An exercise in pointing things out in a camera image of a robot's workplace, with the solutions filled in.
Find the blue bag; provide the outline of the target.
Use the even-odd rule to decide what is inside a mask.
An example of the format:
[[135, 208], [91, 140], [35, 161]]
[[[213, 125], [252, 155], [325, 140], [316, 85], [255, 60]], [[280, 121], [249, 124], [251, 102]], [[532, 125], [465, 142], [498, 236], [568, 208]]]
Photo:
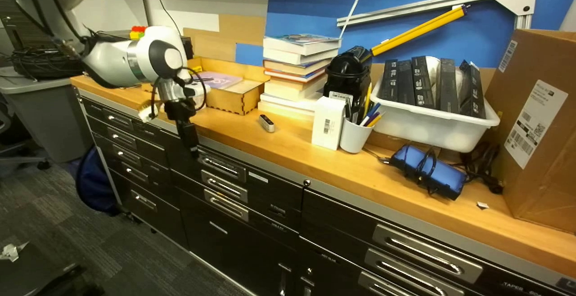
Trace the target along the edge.
[[76, 193], [86, 206], [108, 216], [122, 213], [96, 146], [81, 158], [75, 176]]

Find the office chair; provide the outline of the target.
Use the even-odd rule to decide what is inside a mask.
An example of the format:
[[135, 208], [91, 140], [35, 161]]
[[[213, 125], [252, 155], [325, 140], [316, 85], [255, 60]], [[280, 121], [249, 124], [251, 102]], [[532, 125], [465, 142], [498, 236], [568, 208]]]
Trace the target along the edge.
[[0, 169], [7, 166], [35, 164], [39, 170], [51, 167], [48, 158], [34, 155], [32, 137], [8, 103], [0, 99]]

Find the drawer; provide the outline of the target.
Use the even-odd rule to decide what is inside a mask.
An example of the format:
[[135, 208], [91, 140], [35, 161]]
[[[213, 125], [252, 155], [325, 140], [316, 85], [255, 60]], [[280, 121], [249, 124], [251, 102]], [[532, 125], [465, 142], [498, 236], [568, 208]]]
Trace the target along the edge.
[[107, 130], [106, 130], [107, 127], [112, 127], [116, 130], [124, 132], [125, 134], [131, 135], [132, 137], [136, 138], [138, 150], [132, 151], [131, 149], [127, 148], [129, 151], [131, 151], [137, 155], [140, 155], [144, 158], [147, 158], [150, 161], [155, 162], [156, 164], [162, 165], [166, 168], [169, 167], [169, 163], [167, 162], [167, 155], [166, 155], [166, 152], [163, 148], [156, 146], [155, 144], [151, 144], [150, 142], [147, 142], [144, 139], [141, 139], [137, 136], [129, 134], [129, 133], [127, 133], [123, 130], [120, 130], [116, 127], [107, 125], [107, 124], [105, 124], [105, 122], [100, 121], [97, 118], [87, 116], [87, 120], [88, 120], [89, 126], [93, 132], [103, 136], [104, 138], [106, 138], [109, 141], [111, 141], [111, 140], [107, 136]]
[[128, 177], [127, 175], [124, 175], [119, 171], [118, 166], [120, 165], [122, 160], [118, 159], [113, 154], [113, 151], [112, 152], [104, 151], [103, 157], [108, 167], [115, 173], [121, 175], [126, 179], [129, 179], [133, 183], [136, 183], [143, 188], [146, 188], [149, 192], [153, 193], [159, 198], [162, 198], [162, 200], [168, 202], [169, 204], [174, 206], [177, 205], [177, 194], [171, 182], [170, 171], [167, 168], [161, 165], [157, 165], [156, 163], [140, 156], [142, 166], [141, 167], [134, 166], [134, 167], [136, 167], [138, 170], [148, 175], [150, 183], [144, 184], [139, 180], [137, 179], [134, 180], [131, 177]]
[[138, 154], [136, 148], [130, 146], [123, 137], [113, 134], [107, 138], [93, 133], [93, 138], [102, 149], [108, 167], [115, 172], [146, 185], [171, 184], [171, 174], [166, 167]]
[[[111, 109], [113, 111], [116, 111], [117, 113], [122, 113], [119, 110], [107, 107], [103, 104], [97, 103], [97, 102], [92, 101], [90, 99], [84, 100], [84, 107], [90, 116], [97, 118], [100, 121], [105, 122], [105, 124], [107, 124], [107, 125], [111, 125], [111, 124], [108, 124], [104, 120], [103, 114], [102, 114], [103, 108]], [[157, 144], [159, 146], [165, 147], [167, 145], [167, 138], [168, 137], [164, 132], [162, 132], [162, 130], [160, 128], [157, 128], [156, 126], [144, 123], [141, 120], [139, 120], [135, 117], [132, 117], [128, 114], [125, 114], [125, 113], [122, 113], [122, 114], [132, 118], [134, 130], [133, 131], [125, 131], [121, 128], [118, 128], [118, 129], [123, 130], [129, 134], [134, 135], [134, 136], [137, 136], [141, 139], [153, 142], [154, 144]]]
[[[140, 220], [152, 226], [156, 231], [166, 235], [179, 246], [189, 247], [179, 208], [169, 204], [162, 200], [162, 198], [149, 192], [146, 188], [133, 183], [112, 170], [110, 171], [110, 175], [124, 208], [136, 215]], [[133, 200], [131, 190], [138, 192], [156, 203], [157, 212]]]
[[236, 203], [241, 204], [249, 210], [249, 222], [244, 222], [238, 218], [230, 216], [220, 211], [218, 208], [208, 204], [208, 202], [204, 200], [203, 191], [205, 189], [208, 188], [201, 188], [200, 191], [191, 193], [179, 187], [176, 188], [186, 223], [191, 223], [192, 220], [198, 221], [200, 219], [203, 219], [206, 222], [208, 220], [231, 220], [233, 224], [237, 224], [243, 228], [252, 228], [266, 237], [273, 239], [277, 243], [281, 243], [291, 249], [296, 249], [299, 239], [299, 234], [296, 230], [288, 228], [288, 226], [280, 224], [279, 222], [272, 220], [239, 202]]
[[206, 146], [199, 145], [193, 155], [174, 135], [167, 136], [164, 144], [173, 170], [224, 196], [284, 217], [290, 209], [301, 209], [303, 189], [290, 181]]
[[[267, 182], [249, 177], [246, 183], [235, 181], [225, 175], [216, 176], [247, 190], [248, 204], [234, 198], [230, 198], [231, 200], [248, 206], [252, 210], [288, 226], [288, 228], [299, 230], [301, 225], [301, 202], [304, 191], [302, 187], [273, 176], [268, 178]], [[213, 192], [220, 193], [202, 181], [200, 171], [193, 171], [190, 174], [183, 175], [171, 170], [171, 178], [176, 187], [191, 193], [198, 192], [201, 188], [208, 188]]]

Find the small silver black gadget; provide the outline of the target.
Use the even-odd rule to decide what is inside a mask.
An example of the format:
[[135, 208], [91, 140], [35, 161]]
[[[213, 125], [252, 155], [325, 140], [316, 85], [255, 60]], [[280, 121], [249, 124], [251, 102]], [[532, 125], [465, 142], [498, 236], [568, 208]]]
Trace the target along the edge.
[[274, 133], [275, 132], [275, 123], [273, 121], [271, 121], [265, 114], [260, 114], [258, 117], [258, 122], [261, 125], [261, 127], [263, 128], [263, 130], [265, 130], [268, 133]]

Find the white cup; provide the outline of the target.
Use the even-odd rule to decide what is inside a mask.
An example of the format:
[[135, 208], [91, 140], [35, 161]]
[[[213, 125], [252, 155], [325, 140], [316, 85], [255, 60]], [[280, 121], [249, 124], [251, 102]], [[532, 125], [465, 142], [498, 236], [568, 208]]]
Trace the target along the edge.
[[340, 148], [350, 154], [358, 154], [366, 144], [374, 126], [359, 126], [356, 123], [343, 120], [340, 136]]

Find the large cardboard box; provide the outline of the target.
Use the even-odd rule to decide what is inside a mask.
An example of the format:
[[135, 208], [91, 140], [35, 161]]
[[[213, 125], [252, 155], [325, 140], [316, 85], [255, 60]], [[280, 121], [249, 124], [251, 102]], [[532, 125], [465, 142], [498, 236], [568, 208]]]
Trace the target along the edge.
[[576, 235], [576, 32], [515, 30], [484, 97], [508, 209]]

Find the grey bin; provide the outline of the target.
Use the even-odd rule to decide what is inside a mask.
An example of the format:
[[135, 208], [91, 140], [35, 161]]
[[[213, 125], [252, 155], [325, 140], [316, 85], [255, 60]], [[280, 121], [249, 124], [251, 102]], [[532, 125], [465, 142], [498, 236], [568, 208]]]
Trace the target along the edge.
[[34, 81], [13, 67], [0, 67], [0, 94], [52, 161], [74, 161], [92, 147], [92, 136], [68, 77]]

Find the open wooden box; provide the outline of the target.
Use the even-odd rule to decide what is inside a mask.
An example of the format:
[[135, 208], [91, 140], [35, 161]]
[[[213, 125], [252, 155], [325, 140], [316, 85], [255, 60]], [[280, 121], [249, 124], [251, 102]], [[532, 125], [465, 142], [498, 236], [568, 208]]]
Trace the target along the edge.
[[255, 109], [264, 92], [265, 82], [270, 80], [263, 67], [225, 62], [211, 58], [193, 58], [188, 67], [202, 67], [204, 72], [223, 73], [240, 77], [241, 81], [226, 89], [210, 89], [207, 94], [207, 107], [225, 112], [245, 115]]

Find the row of black drives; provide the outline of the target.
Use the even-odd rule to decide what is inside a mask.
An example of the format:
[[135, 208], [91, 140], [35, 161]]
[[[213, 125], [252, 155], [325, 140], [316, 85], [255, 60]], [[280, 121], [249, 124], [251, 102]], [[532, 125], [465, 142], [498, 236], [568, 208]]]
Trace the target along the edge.
[[378, 99], [413, 107], [486, 118], [480, 69], [463, 60], [416, 56], [385, 62]]

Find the crumpled white paper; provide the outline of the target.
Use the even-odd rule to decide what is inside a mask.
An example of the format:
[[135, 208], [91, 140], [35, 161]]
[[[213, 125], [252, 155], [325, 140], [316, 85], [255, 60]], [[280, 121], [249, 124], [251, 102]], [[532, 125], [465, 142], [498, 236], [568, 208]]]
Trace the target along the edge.
[[20, 253], [29, 244], [28, 242], [22, 243], [20, 245], [15, 245], [14, 243], [8, 243], [4, 246], [0, 252], [0, 260], [8, 260], [10, 262], [15, 262], [19, 259]]

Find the heap of pens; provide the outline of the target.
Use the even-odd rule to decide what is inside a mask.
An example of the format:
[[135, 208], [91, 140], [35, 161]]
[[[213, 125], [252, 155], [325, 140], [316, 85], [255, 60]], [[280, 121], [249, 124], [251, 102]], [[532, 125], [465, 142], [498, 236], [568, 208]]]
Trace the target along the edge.
[[372, 91], [373, 84], [370, 84], [368, 86], [364, 103], [358, 106], [357, 112], [353, 112], [352, 109], [351, 103], [353, 101], [353, 96], [350, 96], [346, 99], [346, 103], [344, 105], [344, 117], [347, 121], [358, 126], [366, 127], [369, 127], [370, 124], [373, 124], [374, 119], [377, 117], [380, 104], [376, 104], [370, 99]]

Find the cabinet door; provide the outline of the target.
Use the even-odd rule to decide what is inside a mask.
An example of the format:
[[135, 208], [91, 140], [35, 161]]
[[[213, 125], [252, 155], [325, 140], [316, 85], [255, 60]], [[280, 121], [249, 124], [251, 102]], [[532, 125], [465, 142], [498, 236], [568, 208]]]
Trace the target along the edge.
[[[258, 296], [297, 296], [294, 250], [231, 220], [186, 223], [181, 214], [192, 253]], [[209, 221], [229, 234], [218, 232]]]

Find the yellow rod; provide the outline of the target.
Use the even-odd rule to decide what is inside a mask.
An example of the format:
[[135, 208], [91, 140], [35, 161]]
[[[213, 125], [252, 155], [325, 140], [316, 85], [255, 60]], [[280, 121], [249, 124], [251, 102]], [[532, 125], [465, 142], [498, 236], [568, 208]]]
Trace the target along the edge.
[[467, 15], [469, 7], [469, 4], [457, 5], [453, 7], [451, 11], [443, 13], [442, 15], [422, 23], [413, 29], [407, 30], [406, 32], [399, 34], [391, 39], [385, 40], [381, 42], [381, 44], [378, 44], [371, 49], [372, 55], [378, 56], [379, 54], [383, 54], [384, 52], [400, 46], [401, 44], [405, 44], [406, 42], [409, 42], [418, 36], [423, 36], [424, 34], [430, 33], [431, 31], [436, 30], [444, 25], [448, 25], [453, 21], [457, 21], [457, 19]]

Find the white plastic tub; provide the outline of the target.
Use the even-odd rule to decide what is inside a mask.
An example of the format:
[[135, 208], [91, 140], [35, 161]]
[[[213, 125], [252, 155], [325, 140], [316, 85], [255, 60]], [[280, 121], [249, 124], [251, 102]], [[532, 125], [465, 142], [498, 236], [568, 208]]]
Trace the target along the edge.
[[383, 113], [374, 127], [375, 132], [446, 150], [469, 152], [486, 130], [500, 123], [488, 101], [484, 102], [486, 117], [476, 118], [379, 99], [377, 93], [385, 70], [385, 64], [374, 63], [370, 73], [373, 83], [370, 99], [381, 104], [379, 110]]

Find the stack of books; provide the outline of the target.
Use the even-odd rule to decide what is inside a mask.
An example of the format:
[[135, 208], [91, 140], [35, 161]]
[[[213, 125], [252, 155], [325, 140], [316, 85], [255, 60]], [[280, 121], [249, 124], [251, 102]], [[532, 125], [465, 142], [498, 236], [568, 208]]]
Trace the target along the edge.
[[311, 121], [327, 81], [326, 69], [341, 47], [339, 37], [286, 34], [263, 38], [263, 74], [268, 77], [261, 113]]

